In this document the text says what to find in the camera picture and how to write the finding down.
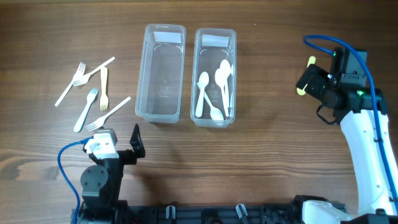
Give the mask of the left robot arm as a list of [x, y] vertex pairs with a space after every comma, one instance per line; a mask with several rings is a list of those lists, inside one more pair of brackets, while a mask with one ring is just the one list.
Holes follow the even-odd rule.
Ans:
[[124, 167], [146, 155], [139, 125], [134, 126], [131, 149], [116, 150], [117, 141], [114, 129], [100, 128], [84, 143], [83, 151], [95, 164], [81, 175], [83, 202], [73, 223], [139, 223], [127, 201], [119, 199]]

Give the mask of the white fork thick handle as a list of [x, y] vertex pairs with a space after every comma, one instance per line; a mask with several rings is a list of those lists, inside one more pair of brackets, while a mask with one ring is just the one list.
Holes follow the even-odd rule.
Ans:
[[87, 95], [86, 97], [86, 105], [81, 112], [81, 115], [79, 116], [77, 122], [74, 125], [73, 131], [75, 133], [79, 133], [84, 125], [85, 119], [87, 117], [88, 111], [92, 105], [92, 103], [95, 101], [97, 95], [98, 95], [99, 89], [98, 88], [93, 88]]

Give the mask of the yellow plastic fork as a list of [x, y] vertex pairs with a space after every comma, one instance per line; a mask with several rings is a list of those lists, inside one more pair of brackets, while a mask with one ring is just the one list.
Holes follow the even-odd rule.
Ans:
[[108, 69], [103, 67], [101, 69], [101, 97], [100, 97], [100, 110], [106, 111], [109, 105], [109, 98], [107, 95], [108, 87]]

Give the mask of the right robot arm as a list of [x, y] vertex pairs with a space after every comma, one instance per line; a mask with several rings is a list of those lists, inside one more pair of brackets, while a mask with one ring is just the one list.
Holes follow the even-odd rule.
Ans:
[[324, 199], [304, 200], [298, 219], [302, 223], [397, 223], [397, 164], [389, 139], [388, 109], [380, 89], [371, 94], [370, 82], [358, 59], [337, 47], [329, 71], [311, 56], [296, 84], [299, 95], [330, 108], [345, 135], [358, 188], [358, 217], [334, 208]]

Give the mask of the white spoon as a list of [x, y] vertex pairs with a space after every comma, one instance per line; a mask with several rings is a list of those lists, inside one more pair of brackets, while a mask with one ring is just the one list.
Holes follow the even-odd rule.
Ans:
[[226, 94], [226, 97], [227, 97], [227, 101], [226, 102], [227, 102], [227, 105], [229, 106], [228, 77], [231, 74], [231, 65], [229, 64], [229, 62], [226, 59], [224, 59], [220, 63], [220, 69], [222, 69], [222, 71], [224, 72], [224, 76], [225, 76], [225, 78], [224, 78], [225, 79], [224, 90], [225, 90], [225, 94]]
[[224, 90], [224, 87], [225, 87], [225, 79], [224, 78], [225, 78], [225, 76], [224, 76], [222, 69], [218, 68], [215, 72], [215, 82], [221, 89], [224, 113], [225, 113], [225, 116], [228, 117], [229, 112], [228, 112], [228, 105], [226, 102], [226, 94], [225, 94], [225, 90]]
[[206, 94], [206, 91], [203, 90], [203, 97], [206, 100], [206, 102], [208, 103], [209, 107], [210, 107], [210, 117], [212, 120], [216, 120], [216, 121], [221, 121], [224, 120], [223, 114], [222, 112], [214, 107], [208, 97], [208, 95]]

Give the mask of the yellow plastic spoon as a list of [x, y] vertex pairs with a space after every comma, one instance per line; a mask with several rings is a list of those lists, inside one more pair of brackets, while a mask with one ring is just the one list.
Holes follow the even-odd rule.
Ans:
[[[315, 64], [315, 62], [316, 62], [316, 57], [313, 55], [310, 56], [308, 59], [307, 67], [309, 67], [311, 64]], [[305, 89], [296, 88], [296, 91], [300, 96], [303, 96], [306, 94]]]

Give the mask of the white spoon horizontal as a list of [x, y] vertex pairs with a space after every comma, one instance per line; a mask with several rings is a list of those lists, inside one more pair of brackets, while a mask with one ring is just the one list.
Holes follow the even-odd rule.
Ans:
[[209, 74], [207, 72], [202, 72], [197, 83], [200, 90], [197, 101], [197, 107], [195, 109], [195, 116], [197, 118], [202, 117], [203, 114], [203, 99], [204, 99], [205, 87], [207, 86], [208, 83], [209, 83]]

